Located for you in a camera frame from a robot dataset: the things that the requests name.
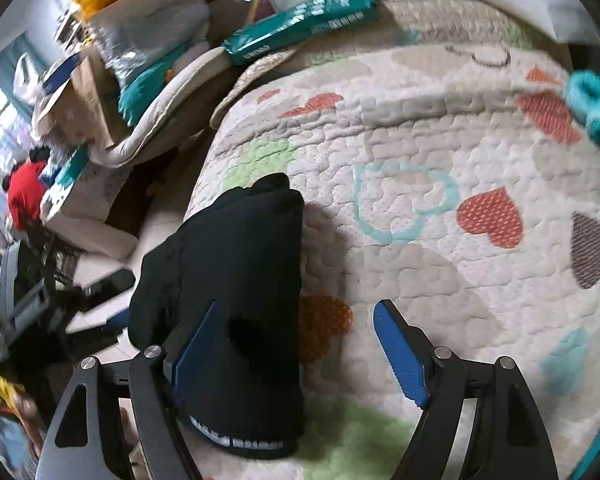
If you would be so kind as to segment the black pants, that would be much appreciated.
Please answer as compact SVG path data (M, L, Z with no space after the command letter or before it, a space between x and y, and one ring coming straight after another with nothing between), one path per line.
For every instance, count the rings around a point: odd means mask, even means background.
M238 456L277 460L304 430L304 200L278 172L232 188L143 258L128 334L166 350L178 414Z

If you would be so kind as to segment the red cloth item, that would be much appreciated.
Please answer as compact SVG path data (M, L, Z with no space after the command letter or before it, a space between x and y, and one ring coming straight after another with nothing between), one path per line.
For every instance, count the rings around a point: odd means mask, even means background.
M24 162L10 176L6 191L7 206L12 223L23 232L27 225L40 218L40 203L46 192L40 174L46 162Z

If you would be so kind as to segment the heart patterned quilt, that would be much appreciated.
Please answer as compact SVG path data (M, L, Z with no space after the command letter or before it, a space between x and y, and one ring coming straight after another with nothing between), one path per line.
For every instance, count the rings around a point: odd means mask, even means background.
M190 212L272 172L306 202L306 433L274 462L190 450L211 479L389 478L419 419L374 331L390 299L461 358L513 358L576 478L600 433L600 149L562 98L569 49L477 0L377 9L249 63L214 111Z

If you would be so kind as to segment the brown cardboard box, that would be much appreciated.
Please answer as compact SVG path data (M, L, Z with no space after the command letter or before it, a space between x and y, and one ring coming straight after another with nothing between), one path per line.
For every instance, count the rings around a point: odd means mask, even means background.
M36 104L33 130L41 139L56 136L68 146L108 150L130 134L118 111L119 96L114 72L95 47L87 48L68 80Z

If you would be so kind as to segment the beige cushion pad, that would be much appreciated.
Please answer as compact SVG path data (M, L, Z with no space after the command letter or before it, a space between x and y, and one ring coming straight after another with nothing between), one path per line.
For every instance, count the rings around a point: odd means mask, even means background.
M131 134L113 148L88 148L88 158L98 166L116 169L154 158L178 143L176 134L161 133L188 98L201 90L211 96L211 81L224 76L232 62L222 47L213 48L190 62L149 104Z

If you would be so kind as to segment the clear plastic bag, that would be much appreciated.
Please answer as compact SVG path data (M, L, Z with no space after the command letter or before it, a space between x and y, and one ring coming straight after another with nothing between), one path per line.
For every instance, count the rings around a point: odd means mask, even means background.
M206 38L206 0L118 0L86 20L121 88L183 44Z

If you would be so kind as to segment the green wet wipes pack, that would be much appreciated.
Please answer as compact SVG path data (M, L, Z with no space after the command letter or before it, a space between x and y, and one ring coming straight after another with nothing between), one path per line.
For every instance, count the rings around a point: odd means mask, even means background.
M271 52L366 22L376 14L376 0L308 0L234 32L222 47L235 65L242 65Z

